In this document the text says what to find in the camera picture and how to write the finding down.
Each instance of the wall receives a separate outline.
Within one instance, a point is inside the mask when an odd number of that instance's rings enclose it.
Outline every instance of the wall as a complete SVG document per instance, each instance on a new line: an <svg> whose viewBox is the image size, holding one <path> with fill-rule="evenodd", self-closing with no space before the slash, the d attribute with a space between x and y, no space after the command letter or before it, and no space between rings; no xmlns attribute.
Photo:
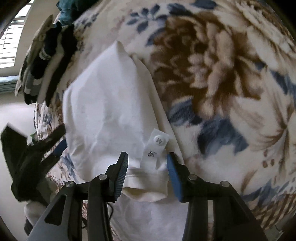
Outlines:
<svg viewBox="0 0 296 241"><path fill-rule="evenodd" d="M23 96L16 98L12 93L1 94L0 132L9 122L22 133L29 136L35 130L33 111L34 105L26 105ZM18 203L10 190L12 179L2 153L1 143L0 150L0 215L15 238L18 241L25 241L27 238L23 228L25 224L25 204Z"/></svg>
<svg viewBox="0 0 296 241"><path fill-rule="evenodd" d="M19 74L36 30L49 15L53 14L55 17L59 13L58 8L56 7L57 2L58 0L35 0L20 37L15 65L13 67L0 69L0 77Z"/></svg>

